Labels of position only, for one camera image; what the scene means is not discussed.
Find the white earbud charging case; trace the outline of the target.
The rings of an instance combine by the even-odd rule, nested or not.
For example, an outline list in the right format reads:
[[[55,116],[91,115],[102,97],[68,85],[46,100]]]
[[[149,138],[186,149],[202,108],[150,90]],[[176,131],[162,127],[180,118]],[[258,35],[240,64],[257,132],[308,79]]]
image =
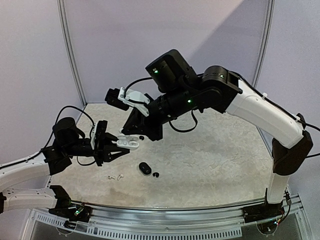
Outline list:
[[[117,136],[116,145],[128,150],[137,150],[140,146],[139,138],[132,135],[119,134]]]

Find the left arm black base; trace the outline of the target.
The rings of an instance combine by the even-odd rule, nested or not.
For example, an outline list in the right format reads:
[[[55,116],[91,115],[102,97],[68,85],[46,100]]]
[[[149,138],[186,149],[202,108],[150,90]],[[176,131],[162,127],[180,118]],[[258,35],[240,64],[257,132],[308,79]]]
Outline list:
[[[68,206],[56,206],[55,208],[51,208],[48,212],[52,215],[66,218],[70,222],[88,223],[90,221],[93,208],[85,205],[84,203],[70,203]]]

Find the black oval charging case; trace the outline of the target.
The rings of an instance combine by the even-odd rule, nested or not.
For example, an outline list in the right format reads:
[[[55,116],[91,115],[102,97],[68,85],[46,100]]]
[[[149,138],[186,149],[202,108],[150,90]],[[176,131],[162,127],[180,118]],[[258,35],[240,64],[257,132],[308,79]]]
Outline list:
[[[151,167],[146,162],[141,162],[138,165],[138,168],[142,172],[142,174],[145,176],[148,176],[152,173]]]

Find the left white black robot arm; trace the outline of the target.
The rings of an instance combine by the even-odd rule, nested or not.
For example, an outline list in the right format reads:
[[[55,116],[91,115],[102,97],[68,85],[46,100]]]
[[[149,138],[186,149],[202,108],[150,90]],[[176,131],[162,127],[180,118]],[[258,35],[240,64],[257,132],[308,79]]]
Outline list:
[[[14,185],[63,172],[72,164],[72,157],[93,157],[100,167],[103,163],[128,154],[139,147],[136,137],[114,136],[106,131],[108,122],[93,126],[92,136],[77,128],[72,117],[60,119],[53,127],[54,141],[33,156],[0,166],[0,211],[47,208],[57,210],[63,217],[74,213],[74,205],[60,185],[42,189],[13,189]]]

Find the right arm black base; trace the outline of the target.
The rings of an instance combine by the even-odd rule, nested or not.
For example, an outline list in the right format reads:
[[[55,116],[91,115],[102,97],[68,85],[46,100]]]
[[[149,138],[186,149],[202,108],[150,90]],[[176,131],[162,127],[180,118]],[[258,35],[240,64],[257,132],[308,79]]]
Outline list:
[[[243,207],[241,210],[243,213],[244,222],[251,223],[282,215],[284,207],[283,202],[276,204],[263,202],[260,204]]]

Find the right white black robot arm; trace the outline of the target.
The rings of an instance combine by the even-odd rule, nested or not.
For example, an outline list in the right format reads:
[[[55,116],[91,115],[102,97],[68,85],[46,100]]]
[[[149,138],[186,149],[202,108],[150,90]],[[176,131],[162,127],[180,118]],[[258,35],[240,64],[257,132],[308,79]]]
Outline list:
[[[179,116],[213,109],[241,118],[272,136],[272,173],[266,201],[259,206],[262,218],[278,210],[289,178],[308,157],[313,147],[301,114],[293,115],[258,92],[242,76],[213,65],[197,74],[178,50],[172,49],[146,66],[161,95],[151,99],[129,86],[117,98],[133,110],[122,128],[124,135],[162,138],[162,126]]]

